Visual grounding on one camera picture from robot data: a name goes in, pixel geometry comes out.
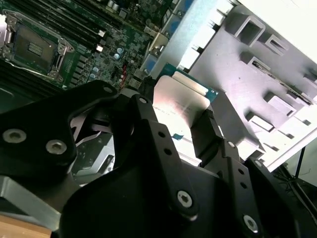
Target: screw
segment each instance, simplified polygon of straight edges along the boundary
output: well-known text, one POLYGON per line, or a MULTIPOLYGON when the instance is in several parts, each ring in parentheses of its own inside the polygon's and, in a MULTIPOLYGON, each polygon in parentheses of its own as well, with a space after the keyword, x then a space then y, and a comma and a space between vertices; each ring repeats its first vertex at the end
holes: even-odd
POLYGON ((236 147, 231 141, 228 141, 228 144, 229 144, 232 148, 235 148, 235 147, 236 147))
POLYGON ((177 199, 185 208, 190 208, 193 205, 191 196, 185 191, 179 191, 177 193, 177 199))
POLYGON ((256 165, 258 166, 258 167, 262 167, 262 164, 261 164, 261 162, 260 161, 258 161, 258 160, 254 160, 254 163, 256 163, 256 165))
POLYGON ((7 143, 18 144, 26 140, 26 133, 19 129, 9 129, 2 134, 2 137, 7 143))
POLYGON ((50 140, 46 144, 46 150, 54 155, 61 155, 67 150, 67 146, 61 140, 50 140))
POLYGON ((144 98, 139 98, 141 103, 147 103, 147 100, 145 100, 144 98))
POLYGON ((112 90, 111 88, 108 88, 108 87, 104 87, 104 90, 107 92, 107 93, 112 93, 112 90))
POLYGON ((247 227, 249 228, 249 230, 251 230, 253 233, 258 233, 259 229, 258 229, 258 225, 256 223, 255 220, 253 220, 252 217, 245 215, 243 217, 244 223, 247 225, 247 227))

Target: ram slot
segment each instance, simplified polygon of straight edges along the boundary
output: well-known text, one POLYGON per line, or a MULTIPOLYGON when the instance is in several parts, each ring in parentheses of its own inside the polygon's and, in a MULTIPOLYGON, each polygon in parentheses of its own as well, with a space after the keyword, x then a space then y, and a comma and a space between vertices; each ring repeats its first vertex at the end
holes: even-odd
POLYGON ((83 36, 81 31, 75 32, 73 26, 69 22, 56 20, 56 18, 54 18, 50 12, 47 12, 47 10, 45 11, 39 9, 38 5, 30 5, 29 1, 24 0, 10 0, 10 3, 21 9, 30 17, 41 22, 45 22, 48 26, 58 30, 65 37, 73 39, 90 49, 94 49, 96 47, 96 43, 98 41, 96 38, 91 38, 89 36, 86 39, 86 35, 83 36))
POLYGON ((97 36, 93 36, 92 32, 89 30, 83 28, 83 26, 78 25, 75 22, 70 22, 68 19, 65 19, 60 13, 54 12, 51 6, 45 7, 42 3, 37 3, 36 0, 27 0, 26 2, 33 3, 34 5, 37 5, 39 10, 42 9, 43 14, 47 14, 48 17, 55 20, 58 24, 62 26, 67 26, 70 31, 74 33, 81 33, 82 37, 88 41, 95 41, 95 43, 98 43, 97 36))
POLYGON ((5 61, 0 60, 0 84, 12 86, 14 89, 20 88, 32 95, 34 100, 55 96, 62 89, 48 83, 25 70, 15 68, 5 61))
POLYGON ((94 15, 98 16, 100 19, 104 20, 106 23, 110 24, 111 26, 117 29, 120 29, 122 27, 122 23, 120 21, 108 15, 105 11, 100 10, 95 5, 89 2, 86 2, 84 0, 74 0, 74 2, 77 3, 79 6, 83 7, 84 9, 87 9, 94 15))
POLYGON ((61 1, 56 2, 56 0, 48 0, 48 2, 50 3, 51 6, 55 7, 55 9, 53 9, 54 11, 63 12, 65 17, 67 17, 68 19, 74 22, 80 23, 82 26, 86 27, 86 29, 92 30, 95 34, 99 34, 100 30, 106 31, 103 27, 99 26, 98 24, 90 20, 89 18, 86 18, 86 16, 80 15, 79 13, 74 11, 74 9, 69 7, 64 2, 61 2, 61 1))

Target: screw hole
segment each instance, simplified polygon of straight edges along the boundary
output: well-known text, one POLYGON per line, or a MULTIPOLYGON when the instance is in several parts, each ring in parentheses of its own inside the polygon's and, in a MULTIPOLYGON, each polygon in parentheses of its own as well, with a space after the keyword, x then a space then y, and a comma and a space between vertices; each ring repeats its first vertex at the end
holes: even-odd
POLYGON ((60 143, 55 143, 52 145, 52 149, 53 150, 61 150, 62 149, 62 145, 60 143))
POLYGON ((167 155, 172 155, 172 152, 171 152, 171 150, 169 150, 169 149, 164 149, 164 152, 165 152, 165 154, 167 154, 167 155))
POLYGON ((247 189, 247 188, 248 188, 244 182, 241 182, 240 185, 241 185, 244 189, 247 189))
POLYGON ((217 173, 217 175, 219 176, 219 178, 223 178, 223 172, 222 171, 219 171, 218 173, 217 173))
POLYGON ((140 98, 139 100, 140 100, 141 103, 147 103, 147 102, 148 102, 148 101, 145 100, 144 98, 140 98))
POLYGON ((159 132, 158 135, 162 138, 165 138, 165 134, 163 132, 159 132))
POLYGON ((244 172, 243 172, 243 170, 241 170, 241 169, 238 169, 238 171, 239 171, 239 173, 240 173, 240 174, 244 175, 244 172))
POLYGON ((21 135, 18 132, 12 132, 9 137, 15 140, 21 139, 21 135))
POLYGON ((107 93, 112 93, 112 89, 111 89, 111 88, 104 87, 104 90, 105 90, 107 93))

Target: black cable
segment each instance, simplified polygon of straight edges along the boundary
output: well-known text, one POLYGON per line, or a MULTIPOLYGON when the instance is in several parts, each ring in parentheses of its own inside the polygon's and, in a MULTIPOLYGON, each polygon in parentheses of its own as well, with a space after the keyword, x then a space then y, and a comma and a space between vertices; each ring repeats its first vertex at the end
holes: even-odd
POLYGON ((303 161, 304 153, 305 153, 305 148, 306 148, 306 147, 304 147, 304 148, 302 149, 301 155, 299 156, 299 161, 298 161, 297 168, 296 168, 296 173, 295 173, 295 178, 296 178, 296 179, 298 178, 299 172, 300 172, 300 170, 301 170, 302 161, 303 161))

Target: red wire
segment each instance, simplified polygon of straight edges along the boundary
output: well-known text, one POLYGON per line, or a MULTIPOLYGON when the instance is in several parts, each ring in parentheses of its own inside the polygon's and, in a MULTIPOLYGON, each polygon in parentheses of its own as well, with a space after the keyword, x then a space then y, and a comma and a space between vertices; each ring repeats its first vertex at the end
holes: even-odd
POLYGON ((127 66, 125 65, 123 67, 123 79, 122 79, 122 82, 121 82, 121 85, 120 85, 121 88, 123 87, 126 78, 127 78, 127 66))

